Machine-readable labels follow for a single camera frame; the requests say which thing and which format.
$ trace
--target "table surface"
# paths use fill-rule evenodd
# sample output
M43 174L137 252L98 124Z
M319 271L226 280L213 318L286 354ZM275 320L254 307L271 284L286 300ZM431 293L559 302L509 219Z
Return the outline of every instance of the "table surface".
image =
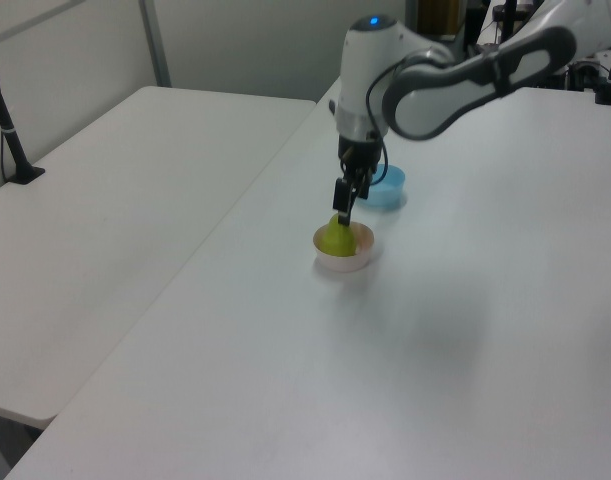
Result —
M314 108L149 87L0 189L0 415L45 427Z
M522 90L388 135L406 204L356 208L343 275L311 244L337 94L9 480L611 479L611 107Z

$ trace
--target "white wall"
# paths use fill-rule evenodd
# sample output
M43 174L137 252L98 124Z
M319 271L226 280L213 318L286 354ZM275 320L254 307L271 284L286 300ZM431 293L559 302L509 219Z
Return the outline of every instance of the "white wall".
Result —
M156 0L172 85L319 100L358 18L405 0Z
M0 78L34 163L138 88L155 84L138 1L87 0L1 42ZM11 174L9 151L6 157Z

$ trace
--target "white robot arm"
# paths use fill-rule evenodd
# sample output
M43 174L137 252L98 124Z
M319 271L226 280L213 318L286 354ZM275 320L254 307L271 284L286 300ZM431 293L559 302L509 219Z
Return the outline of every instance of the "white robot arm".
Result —
M546 0L496 51L458 65L443 45L386 16L359 20L345 37L333 105L344 172L334 194L339 222L349 224L356 197L367 198L388 128L433 138L468 111L610 47L611 0Z

